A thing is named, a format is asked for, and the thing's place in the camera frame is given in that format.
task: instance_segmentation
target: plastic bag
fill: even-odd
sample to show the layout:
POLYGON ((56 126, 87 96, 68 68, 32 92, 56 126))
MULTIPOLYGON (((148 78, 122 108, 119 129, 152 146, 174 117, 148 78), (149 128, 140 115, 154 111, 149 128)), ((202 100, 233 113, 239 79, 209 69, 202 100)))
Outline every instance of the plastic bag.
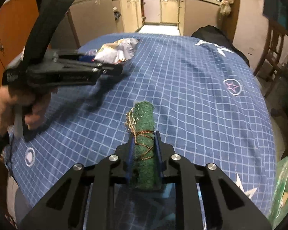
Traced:
POLYGON ((85 53, 85 55, 79 56, 79 61, 83 62, 93 62, 95 60, 95 56, 97 53, 97 49, 91 49, 85 53))
POLYGON ((220 12, 223 16, 228 16, 232 9, 230 8, 229 2, 227 0, 222 0, 220 4, 220 12))
POLYGON ((109 64, 125 62, 134 56, 138 42, 137 39, 126 38, 103 44, 95 56, 95 61, 109 64))
POLYGON ((273 229, 288 213, 288 156, 277 163, 276 177, 276 187, 268 216, 273 229))

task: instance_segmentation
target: white star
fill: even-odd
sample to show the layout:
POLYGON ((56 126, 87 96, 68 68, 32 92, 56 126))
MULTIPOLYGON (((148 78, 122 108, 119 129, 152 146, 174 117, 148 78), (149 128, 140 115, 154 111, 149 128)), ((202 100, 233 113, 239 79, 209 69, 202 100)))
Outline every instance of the white star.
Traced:
POLYGON ((238 173, 236 173, 236 185, 241 189, 241 191, 243 193, 245 193, 246 196, 248 196, 249 199, 252 199, 253 195, 255 194, 255 192, 257 190, 257 188, 253 188, 251 190, 244 192, 244 189, 243 189, 243 186, 242 186, 242 183, 241 183, 241 180, 240 180, 238 173))

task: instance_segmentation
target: blue checkered bedsheet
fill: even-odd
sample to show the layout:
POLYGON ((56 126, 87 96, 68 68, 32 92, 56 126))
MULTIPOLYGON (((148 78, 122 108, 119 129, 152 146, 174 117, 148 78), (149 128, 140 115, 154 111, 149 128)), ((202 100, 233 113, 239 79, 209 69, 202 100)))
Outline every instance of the blue checkered bedsheet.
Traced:
MULTIPOLYGON (((8 166, 30 205, 73 164, 95 164, 127 142, 126 112, 134 101, 147 100, 154 104, 163 141, 196 164, 216 163, 267 214, 275 180, 273 132, 245 62, 197 38, 157 34, 105 35, 80 50, 122 38, 140 40, 125 75, 102 77, 96 86, 60 88, 39 134, 27 143, 14 140, 8 166), (28 150, 34 152, 32 165, 28 150)), ((117 187, 117 226, 174 229, 174 204, 174 185, 148 194, 117 187)))

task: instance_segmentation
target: green bag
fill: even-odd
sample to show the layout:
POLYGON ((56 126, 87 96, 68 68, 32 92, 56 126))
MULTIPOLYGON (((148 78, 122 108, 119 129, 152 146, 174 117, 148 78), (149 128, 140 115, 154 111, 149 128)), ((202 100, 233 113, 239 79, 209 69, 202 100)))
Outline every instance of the green bag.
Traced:
POLYGON ((268 220, 275 229, 288 213, 288 156, 277 163, 276 187, 268 220))

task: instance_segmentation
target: white floor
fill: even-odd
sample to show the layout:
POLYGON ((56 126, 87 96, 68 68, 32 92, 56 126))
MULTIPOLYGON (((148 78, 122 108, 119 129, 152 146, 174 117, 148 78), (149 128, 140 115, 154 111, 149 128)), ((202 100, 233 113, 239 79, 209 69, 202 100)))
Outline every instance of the white floor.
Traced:
POLYGON ((164 25, 144 25, 139 33, 141 34, 164 34, 164 35, 180 35, 177 26, 164 25))

